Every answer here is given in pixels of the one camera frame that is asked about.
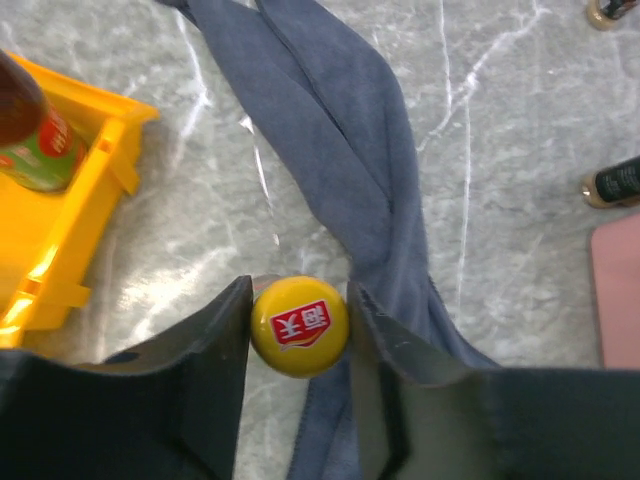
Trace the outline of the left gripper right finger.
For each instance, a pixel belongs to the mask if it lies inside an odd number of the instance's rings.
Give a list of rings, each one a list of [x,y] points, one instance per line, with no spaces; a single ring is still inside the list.
[[[348,288],[366,479],[635,479],[639,375],[472,368]]]

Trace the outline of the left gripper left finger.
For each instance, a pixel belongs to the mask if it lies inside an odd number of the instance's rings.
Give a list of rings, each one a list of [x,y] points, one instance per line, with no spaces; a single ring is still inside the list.
[[[1,353],[5,479],[229,479],[253,289],[211,303],[99,364]]]

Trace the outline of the green label sauce bottle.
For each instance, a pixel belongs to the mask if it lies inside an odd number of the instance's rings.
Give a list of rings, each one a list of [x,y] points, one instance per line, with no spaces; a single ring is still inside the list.
[[[309,276],[252,279],[251,343],[273,370],[311,378],[332,368],[349,339],[349,314],[338,290]]]

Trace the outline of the red label sauce bottle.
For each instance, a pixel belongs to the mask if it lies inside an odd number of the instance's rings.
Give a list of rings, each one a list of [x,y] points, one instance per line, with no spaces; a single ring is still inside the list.
[[[65,190],[88,146],[36,80],[1,54],[1,172],[37,192]]]

